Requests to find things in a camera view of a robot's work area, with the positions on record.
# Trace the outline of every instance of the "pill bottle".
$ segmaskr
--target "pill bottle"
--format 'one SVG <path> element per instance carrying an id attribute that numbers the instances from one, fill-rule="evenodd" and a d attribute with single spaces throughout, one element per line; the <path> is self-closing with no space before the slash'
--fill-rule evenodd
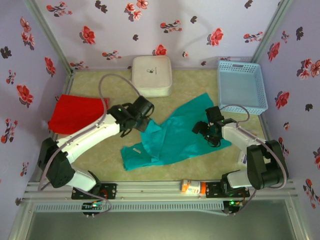
<path id="1" fill-rule="evenodd" d="M 182 180 L 181 191 L 188 194 L 205 194 L 206 183 L 204 181 Z"/>

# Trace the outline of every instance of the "flower wallpaper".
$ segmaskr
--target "flower wallpaper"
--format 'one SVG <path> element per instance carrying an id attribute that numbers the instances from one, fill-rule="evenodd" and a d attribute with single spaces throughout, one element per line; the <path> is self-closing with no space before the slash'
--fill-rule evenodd
<path id="1" fill-rule="evenodd" d="M 87 66 L 77 70 L 127 69 L 150 55 L 174 68 L 250 62 L 279 1 L 35 0 L 70 66 Z M 272 60 L 278 45 L 270 51 Z"/>
<path id="2" fill-rule="evenodd" d="M 67 78 L 46 36 L 19 1 L 0 3 L 5 10 L 0 14 L 1 240 L 9 237 L 41 143 L 49 135 L 47 122 L 57 102 L 55 96 L 61 95 Z M 52 8 L 58 13 L 63 6 Z"/>
<path id="3" fill-rule="evenodd" d="M 264 115 L 281 144 L 310 239 L 320 235 L 320 31 L 314 21 L 319 10 L 317 0 L 293 1 L 258 62 L 269 102 Z"/>

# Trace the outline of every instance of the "purple wall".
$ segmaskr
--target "purple wall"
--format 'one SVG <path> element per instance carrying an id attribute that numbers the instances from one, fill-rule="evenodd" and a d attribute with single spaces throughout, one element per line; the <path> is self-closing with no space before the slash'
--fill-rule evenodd
<path id="1" fill-rule="evenodd" d="M 67 72 L 23 1 L 2 0 L 0 23 L 0 239 L 6 240 Z"/>
<path id="2" fill-rule="evenodd" d="M 293 1 L 259 61 L 269 105 L 267 124 L 282 143 L 314 239 L 320 235 L 319 10 L 318 0 Z"/>

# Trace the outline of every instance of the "green fabric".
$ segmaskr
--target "green fabric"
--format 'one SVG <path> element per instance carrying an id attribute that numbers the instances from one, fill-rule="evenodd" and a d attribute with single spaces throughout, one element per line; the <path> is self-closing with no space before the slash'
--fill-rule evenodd
<path id="1" fill-rule="evenodd" d="M 124 169 L 174 164 L 230 146 L 231 142 L 223 139 L 220 147 L 211 147 L 201 134 L 192 132 L 198 121 L 208 121 L 205 110 L 213 105 L 204 93 L 180 106 L 161 125 L 151 120 L 141 133 L 142 142 L 121 150 Z"/>

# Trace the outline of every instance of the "black bracket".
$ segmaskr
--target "black bracket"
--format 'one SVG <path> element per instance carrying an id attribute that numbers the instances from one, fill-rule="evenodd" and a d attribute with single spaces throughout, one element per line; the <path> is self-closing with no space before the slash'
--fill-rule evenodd
<path id="1" fill-rule="evenodd" d="M 207 199 L 220 199 L 220 198 L 246 198 L 250 197 L 249 190 L 245 187 L 239 187 L 233 192 L 224 192 L 221 188 L 221 183 L 219 181 L 206 182 L 206 192 L 205 196 Z"/>
<path id="2" fill-rule="evenodd" d="M 115 199 L 117 194 L 116 183 L 101 183 L 98 196 L 104 199 Z M 73 200 L 98 200 L 96 197 L 86 195 L 85 193 L 73 188 L 71 199 Z"/>

